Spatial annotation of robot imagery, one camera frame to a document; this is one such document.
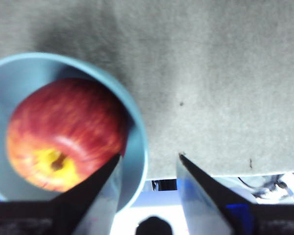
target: dark object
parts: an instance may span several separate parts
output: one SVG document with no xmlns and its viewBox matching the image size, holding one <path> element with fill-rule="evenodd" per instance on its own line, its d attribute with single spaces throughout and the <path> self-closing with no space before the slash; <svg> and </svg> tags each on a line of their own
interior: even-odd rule
<svg viewBox="0 0 294 235">
<path fill-rule="evenodd" d="M 116 155 L 88 179 L 51 201 L 0 202 L 0 235 L 71 234 L 120 157 L 119 154 Z"/>
<path fill-rule="evenodd" d="M 136 229 L 135 235 L 172 235 L 170 224 L 158 217 L 144 220 Z"/>
<path fill-rule="evenodd" d="M 204 195 L 204 200 L 201 200 L 200 203 L 219 210 L 222 215 L 219 219 L 225 218 L 235 234 L 294 235 L 294 205 L 253 204 L 215 181 L 182 154 L 180 154 L 180 161 L 184 167 L 182 171 L 187 175 L 186 179 L 182 179 L 183 183 L 187 182 L 187 187 L 198 189 L 201 196 L 208 195 L 209 198 Z M 182 185 L 182 188 L 179 186 L 179 182 L 177 185 L 178 190 L 185 191 L 183 188 L 185 184 Z M 185 216 L 188 225 L 190 225 L 187 213 Z"/>
<path fill-rule="evenodd" d="M 153 180 L 152 189 L 154 191 L 170 191 L 176 190 L 176 179 L 173 180 Z"/>
</svg>

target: white surface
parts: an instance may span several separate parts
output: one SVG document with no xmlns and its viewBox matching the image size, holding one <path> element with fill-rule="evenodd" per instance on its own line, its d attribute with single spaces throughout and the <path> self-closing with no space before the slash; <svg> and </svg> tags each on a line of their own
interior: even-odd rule
<svg viewBox="0 0 294 235">
<path fill-rule="evenodd" d="M 175 178 L 179 151 L 214 176 L 294 171 L 294 0 L 0 0 L 0 58 L 33 50 L 129 89 L 149 179 Z"/>
<path fill-rule="evenodd" d="M 280 182 L 284 182 L 288 188 L 294 189 L 294 174 L 286 173 L 280 179 Z"/>
<path fill-rule="evenodd" d="M 137 226 L 151 216 L 167 221 L 173 235 L 189 235 L 177 191 L 142 192 L 134 205 L 116 214 L 110 235 L 135 235 Z"/>
</svg>

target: red apple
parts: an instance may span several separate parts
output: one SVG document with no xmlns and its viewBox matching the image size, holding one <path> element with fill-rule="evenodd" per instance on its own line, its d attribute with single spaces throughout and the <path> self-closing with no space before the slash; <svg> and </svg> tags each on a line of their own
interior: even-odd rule
<svg viewBox="0 0 294 235">
<path fill-rule="evenodd" d="M 105 86 L 60 79 L 14 111 L 7 130 L 8 158 L 30 183 L 67 191 L 114 155 L 124 155 L 127 131 L 125 108 Z"/>
</svg>

